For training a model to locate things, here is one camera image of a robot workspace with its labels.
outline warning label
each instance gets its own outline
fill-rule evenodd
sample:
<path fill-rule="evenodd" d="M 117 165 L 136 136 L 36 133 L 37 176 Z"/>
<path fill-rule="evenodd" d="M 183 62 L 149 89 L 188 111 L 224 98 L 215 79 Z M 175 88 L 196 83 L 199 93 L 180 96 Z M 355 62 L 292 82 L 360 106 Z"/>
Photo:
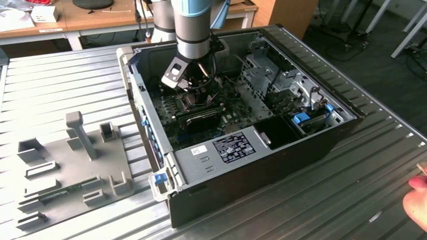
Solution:
<path fill-rule="evenodd" d="M 239 132 L 221 140 L 213 141 L 212 143 L 221 160 L 227 164 L 256 152 L 243 132 Z"/>

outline finger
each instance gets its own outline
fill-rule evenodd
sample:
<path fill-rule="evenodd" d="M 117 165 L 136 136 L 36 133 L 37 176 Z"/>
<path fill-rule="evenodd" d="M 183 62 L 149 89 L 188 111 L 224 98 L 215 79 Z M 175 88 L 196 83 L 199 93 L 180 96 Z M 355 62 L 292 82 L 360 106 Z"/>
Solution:
<path fill-rule="evenodd" d="M 416 191 L 427 191 L 427 176 L 413 176 L 407 183 Z"/>

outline slotted metal table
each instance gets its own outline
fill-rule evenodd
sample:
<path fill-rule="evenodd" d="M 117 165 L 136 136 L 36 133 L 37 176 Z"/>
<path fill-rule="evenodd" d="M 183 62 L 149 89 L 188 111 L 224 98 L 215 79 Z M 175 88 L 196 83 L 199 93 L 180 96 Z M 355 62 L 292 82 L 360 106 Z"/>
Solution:
<path fill-rule="evenodd" d="M 120 79 L 116 48 L 14 58 L 0 78 L 0 235 L 13 239 L 16 143 L 67 138 L 64 113 L 83 113 L 84 129 L 120 127 L 136 193 L 24 239 L 425 239 L 407 217 L 407 180 L 420 173 L 425 138 L 281 28 L 267 28 L 296 56 L 368 114 L 327 157 L 280 182 L 180 228 L 156 202 L 137 126 Z"/>

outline floor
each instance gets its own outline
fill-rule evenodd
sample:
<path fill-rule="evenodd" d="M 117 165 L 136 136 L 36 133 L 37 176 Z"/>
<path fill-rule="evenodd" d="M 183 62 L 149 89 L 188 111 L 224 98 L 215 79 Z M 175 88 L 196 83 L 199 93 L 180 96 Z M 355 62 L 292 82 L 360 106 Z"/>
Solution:
<path fill-rule="evenodd" d="M 328 9 L 332 0 L 320 0 L 320 7 Z M 361 11 L 360 3 L 353 10 L 348 24 L 352 26 L 355 18 Z M 360 29 L 365 29 L 377 8 L 371 7 Z M 340 17 L 341 11 L 336 11 L 333 16 L 335 23 Z M 405 37 L 401 32 L 408 20 L 400 18 L 392 13 L 385 12 L 379 24 L 368 36 L 369 44 L 364 51 L 348 61 L 337 61 L 327 55 L 327 48 L 332 57 L 345 59 L 347 56 L 356 53 L 360 49 L 355 46 L 349 53 L 344 52 L 340 41 L 319 31 L 308 31 L 303 41 L 308 46 L 344 72 L 344 74 L 373 95 L 380 102 L 424 134 L 427 135 L 427 81 L 419 79 L 407 67 L 408 55 L 401 53 L 396 59 L 392 59 L 395 48 Z M 413 38 L 419 42 L 427 34 L 420 32 Z M 419 75 L 425 73 L 416 63 L 409 59 L 409 67 Z"/>

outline blue tab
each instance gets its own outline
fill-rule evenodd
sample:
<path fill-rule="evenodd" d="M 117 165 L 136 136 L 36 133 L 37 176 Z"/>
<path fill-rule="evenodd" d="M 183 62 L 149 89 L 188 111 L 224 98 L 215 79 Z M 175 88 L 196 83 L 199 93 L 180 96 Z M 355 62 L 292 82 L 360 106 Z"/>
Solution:
<path fill-rule="evenodd" d="M 297 113 L 293 116 L 293 121 L 296 122 L 296 124 L 300 124 L 301 122 L 309 120 L 309 116 L 307 115 L 305 112 Z"/>
<path fill-rule="evenodd" d="M 329 112 L 333 111 L 333 106 L 331 104 L 325 105 L 325 110 L 328 110 Z"/>
<path fill-rule="evenodd" d="M 155 177 L 153 184 L 156 184 L 156 185 L 164 183 L 168 180 L 168 176 L 165 173 L 156 174 L 153 177 Z"/>

